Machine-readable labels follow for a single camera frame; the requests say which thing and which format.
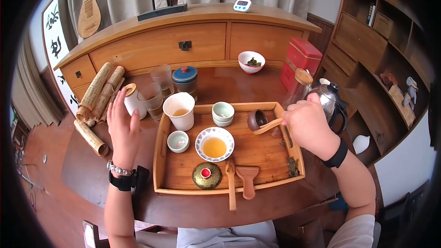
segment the black wristband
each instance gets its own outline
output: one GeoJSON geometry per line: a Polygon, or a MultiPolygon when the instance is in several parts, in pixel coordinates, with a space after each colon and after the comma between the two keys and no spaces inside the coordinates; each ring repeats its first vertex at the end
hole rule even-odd
{"type": "Polygon", "coordinates": [[[118,178],[114,177],[112,172],[109,171],[109,182],[118,188],[118,190],[123,192],[128,192],[131,188],[136,186],[136,179],[138,178],[138,173],[134,171],[130,176],[120,175],[118,178]]]}
{"type": "Polygon", "coordinates": [[[343,160],[346,158],[346,154],[348,153],[348,144],[340,138],[340,146],[338,147],[337,152],[331,157],[328,161],[323,161],[323,164],[328,168],[339,168],[343,160]]]}

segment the wristwatch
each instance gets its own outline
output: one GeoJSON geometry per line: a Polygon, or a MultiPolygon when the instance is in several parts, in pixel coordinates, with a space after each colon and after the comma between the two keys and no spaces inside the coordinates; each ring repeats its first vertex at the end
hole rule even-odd
{"type": "Polygon", "coordinates": [[[337,152],[331,157],[328,161],[323,161],[323,164],[328,168],[339,168],[343,160],[346,158],[346,154],[348,153],[348,144],[340,137],[340,146],[338,147],[337,152]]]}
{"type": "Polygon", "coordinates": [[[113,165],[111,160],[109,160],[107,162],[107,170],[114,171],[117,174],[121,174],[121,175],[124,175],[124,176],[130,176],[130,175],[132,175],[132,173],[135,172],[134,169],[133,170],[127,170],[127,169],[118,168],[118,167],[113,165]]]}
{"type": "Polygon", "coordinates": [[[138,179],[138,173],[135,169],[126,170],[113,165],[112,161],[107,162],[107,169],[109,171],[109,182],[123,192],[129,192],[131,188],[136,186],[136,180],[138,179]],[[118,178],[114,177],[112,172],[122,174],[118,178]]]}

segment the stainless steel kettle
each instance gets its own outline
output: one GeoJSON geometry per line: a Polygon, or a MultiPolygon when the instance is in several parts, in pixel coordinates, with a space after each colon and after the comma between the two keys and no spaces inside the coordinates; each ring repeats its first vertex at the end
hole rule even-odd
{"type": "Polygon", "coordinates": [[[348,103],[340,98],[338,91],[338,85],[331,82],[329,85],[319,85],[313,88],[306,96],[311,93],[318,94],[330,128],[334,125],[337,116],[339,114],[342,116],[343,123],[340,129],[335,132],[337,135],[340,135],[348,123],[348,114],[346,113],[348,103]]]}

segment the pipa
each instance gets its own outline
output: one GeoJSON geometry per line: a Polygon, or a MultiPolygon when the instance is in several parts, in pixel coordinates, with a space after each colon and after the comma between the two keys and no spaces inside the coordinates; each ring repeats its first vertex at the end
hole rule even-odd
{"type": "Polygon", "coordinates": [[[78,34],[88,38],[98,30],[100,24],[101,13],[96,0],[83,0],[78,18],[78,34]]]}

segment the wooden tea tray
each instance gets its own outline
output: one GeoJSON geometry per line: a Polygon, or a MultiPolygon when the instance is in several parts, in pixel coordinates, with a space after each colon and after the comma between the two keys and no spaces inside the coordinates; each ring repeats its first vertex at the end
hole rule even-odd
{"type": "MultiPolygon", "coordinates": [[[[281,118],[283,108],[278,102],[232,103],[234,119],[231,125],[224,127],[233,135],[235,146],[233,155],[236,165],[258,166],[259,174],[254,179],[254,189],[278,186],[305,178],[305,165],[300,147],[291,141],[289,127],[278,126],[273,130],[254,135],[247,125],[250,111],[261,109],[265,112],[268,122],[281,118]],[[289,177],[288,159],[297,160],[299,176],[289,177]]],[[[195,125],[186,131],[190,138],[190,147],[183,153],[174,153],[167,147],[169,133],[176,130],[170,118],[163,114],[159,124],[154,158],[153,185],[155,192],[172,195],[213,195],[228,193],[228,178],[225,173],[225,161],[216,164],[222,171],[222,181],[213,190],[201,190],[192,181],[191,174],[196,165],[205,162],[195,149],[198,134],[216,126],[212,120],[213,105],[198,105],[194,108],[195,125]]],[[[243,191],[242,180],[235,175],[235,191],[243,191]]]]}

